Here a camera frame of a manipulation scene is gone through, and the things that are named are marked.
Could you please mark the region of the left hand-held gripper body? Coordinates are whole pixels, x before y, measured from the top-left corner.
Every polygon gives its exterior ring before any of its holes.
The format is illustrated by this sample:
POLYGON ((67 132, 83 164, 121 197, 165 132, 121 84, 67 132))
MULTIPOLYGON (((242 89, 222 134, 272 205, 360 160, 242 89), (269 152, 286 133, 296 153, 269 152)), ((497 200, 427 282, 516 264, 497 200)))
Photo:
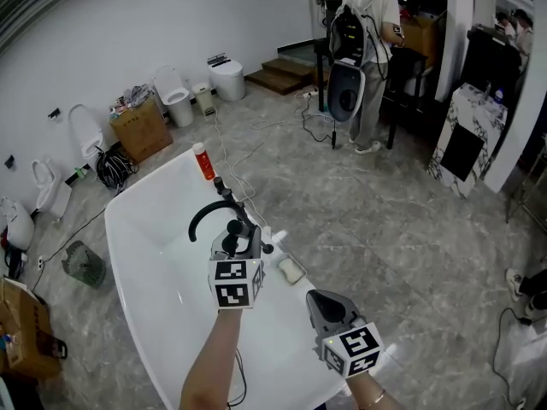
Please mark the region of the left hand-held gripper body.
POLYGON ((224 251, 211 250, 208 281, 219 310, 253 308, 264 278, 261 247, 234 257, 224 251))

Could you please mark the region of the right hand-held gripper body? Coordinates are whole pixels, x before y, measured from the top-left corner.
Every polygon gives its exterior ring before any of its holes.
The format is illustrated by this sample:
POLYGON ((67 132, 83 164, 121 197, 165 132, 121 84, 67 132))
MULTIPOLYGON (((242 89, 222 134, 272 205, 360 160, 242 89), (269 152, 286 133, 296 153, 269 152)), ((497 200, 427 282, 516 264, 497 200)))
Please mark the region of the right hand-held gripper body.
POLYGON ((305 300, 316 332, 315 352, 329 369, 348 379, 377 365, 384 350, 379 331, 350 298, 313 289, 305 300))

